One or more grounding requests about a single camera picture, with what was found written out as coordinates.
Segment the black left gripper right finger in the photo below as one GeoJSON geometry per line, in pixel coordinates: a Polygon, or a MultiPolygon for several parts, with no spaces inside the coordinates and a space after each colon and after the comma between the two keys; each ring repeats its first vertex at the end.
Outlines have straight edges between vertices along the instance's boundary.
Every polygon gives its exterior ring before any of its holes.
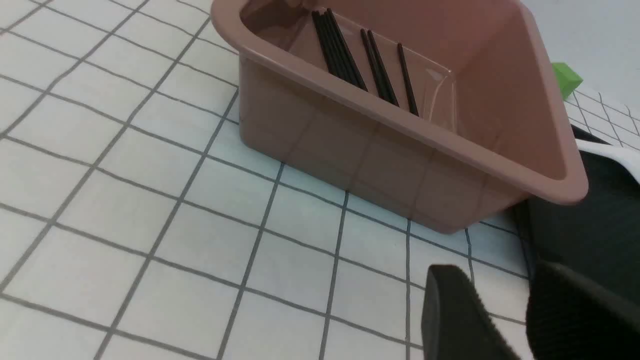
{"type": "Polygon", "coordinates": [[[637,360],[639,306],[573,269],[539,260],[526,339],[536,360],[637,360]]]}

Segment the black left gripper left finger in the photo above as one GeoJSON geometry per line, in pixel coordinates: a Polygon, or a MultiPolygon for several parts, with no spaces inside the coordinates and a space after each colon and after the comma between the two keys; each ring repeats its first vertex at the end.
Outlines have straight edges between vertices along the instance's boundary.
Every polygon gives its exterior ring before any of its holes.
{"type": "Polygon", "coordinates": [[[430,265],[422,310],[425,360],[518,360],[466,272],[430,265]]]}

